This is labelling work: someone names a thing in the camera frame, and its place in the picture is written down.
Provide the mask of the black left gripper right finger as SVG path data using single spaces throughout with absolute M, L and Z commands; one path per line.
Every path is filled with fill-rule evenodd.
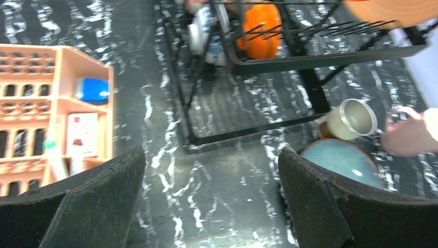
M 283 149 L 278 170 L 300 247 L 437 247 L 437 201 L 388 192 Z

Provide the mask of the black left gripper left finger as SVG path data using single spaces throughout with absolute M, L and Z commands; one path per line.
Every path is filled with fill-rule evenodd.
M 135 147 L 84 172 L 1 198 L 1 247 L 124 247 L 142 184 Z

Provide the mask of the black wire dish rack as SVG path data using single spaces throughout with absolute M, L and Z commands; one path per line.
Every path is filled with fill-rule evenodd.
M 346 22 L 328 23 L 329 18 L 341 8 L 342 1 L 323 1 L 322 5 L 330 7 L 328 13 L 318 23 L 309 27 L 299 24 L 292 16 L 289 11 L 289 7 L 293 4 L 291 1 L 268 1 L 268 3 L 275 4 L 279 10 L 283 23 L 280 35 L 289 54 L 281 58 L 245 60 L 236 43 L 236 40 L 244 35 L 242 25 L 237 23 L 230 31 L 225 31 L 223 28 L 225 19 L 220 8 L 222 1 L 207 1 L 214 15 L 209 38 L 213 32 L 218 32 L 227 62 L 225 66 L 219 66 L 219 70 L 227 70 L 235 75 L 296 71 L 311 102 L 309 113 L 295 119 L 247 128 L 227 129 L 225 132 L 219 131 L 220 125 L 216 122 L 213 125 L 212 134 L 198 136 L 191 119 L 192 102 L 202 77 L 211 72 L 213 67 L 205 63 L 205 54 L 197 55 L 187 66 L 178 64 L 181 48 L 188 44 L 187 26 L 194 16 L 181 11 L 174 4 L 169 5 L 165 1 L 158 1 L 166 45 L 169 50 L 170 81 L 174 87 L 175 96 L 179 99 L 183 117 L 183 123 L 179 129 L 180 139 L 184 146 L 213 144 L 316 120 L 329 111 L 329 103 L 322 87 L 342 70 L 352 64 L 413 56 L 427 46 L 427 34 L 431 31 L 431 28 L 422 29 L 419 26 L 404 27 L 402 31 L 408 41 L 407 46 L 398 45 L 376 49 L 375 45 L 389 34 L 389 29 L 381 28 L 382 23 L 376 22 L 376 25 L 373 25 L 353 19 Z M 311 55 L 307 48 L 315 36 L 359 36 L 361 34 L 371 34 L 371 37 L 353 52 Z

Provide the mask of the orange glossy bowl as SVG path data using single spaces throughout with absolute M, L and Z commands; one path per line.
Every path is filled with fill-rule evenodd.
M 251 59 L 271 59 L 276 56 L 283 27 L 275 4 L 267 1 L 249 2 L 243 16 L 244 35 L 237 46 Z

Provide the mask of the blue floral bowl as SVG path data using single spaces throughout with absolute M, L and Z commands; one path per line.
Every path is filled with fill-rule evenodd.
M 190 50 L 198 56 L 205 54 L 205 62 L 208 64 L 225 66 L 226 57 L 218 32 L 213 32 L 209 38 L 213 20 L 209 4 L 197 10 L 192 23 L 187 26 Z

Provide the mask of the yellow plate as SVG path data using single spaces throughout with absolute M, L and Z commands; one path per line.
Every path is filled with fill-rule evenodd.
M 381 28 L 396 29 L 425 23 L 437 17 L 437 0 L 369 0 L 343 1 L 360 21 Z

